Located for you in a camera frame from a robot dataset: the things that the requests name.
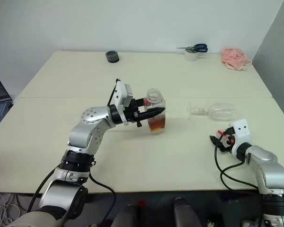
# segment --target jar with brown liquid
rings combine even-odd
[[[155,107],[166,108],[165,99],[158,89],[152,88],[147,91],[144,98],[144,109],[152,109]],[[159,115],[147,119],[151,131],[158,131],[165,128],[165,110]]]

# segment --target white wall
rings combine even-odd
[[[17,95],[56,50],[176,52],[205,42],[253,58],[283,0],[0,0],[0,79]]]
[[[253,62],[284,112],[284,2]]]

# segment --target scissors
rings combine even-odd
[[[177,47],[178,49],[189,49],[192,51],[200,52],[200,53],[206,53],[208,51],[206,44],[196,44],[194,46],[188,46],[188,47]]]

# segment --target robotic arm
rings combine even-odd
[[[245,160],[256,175],[262,200],[263,223],[266,227],[284,227],[284,167],[275,154],[251,145],[251,136],[245,119],[233,122],[228,151],[240,161]]]
[[[140,121],[165,109],[157,107],[140,113],[143,98],[135,100],[130,86],[121,81],[116,82],[113,97],[115,105],[92,107],[82,113],[80,122],[71,130],[67,149],[42,195],[39,209],[21,216],[9,227],[60,227],[78,217],[88,194],[82,184],[96,163],[94,155],[104,133],[121,123],[137,122],[140,127]]]

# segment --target pink cloth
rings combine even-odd
[[[222,51],[222,62],[231,70],[247,70],[247,65],[251,65],[251,60],[239,48],[226,48]]]

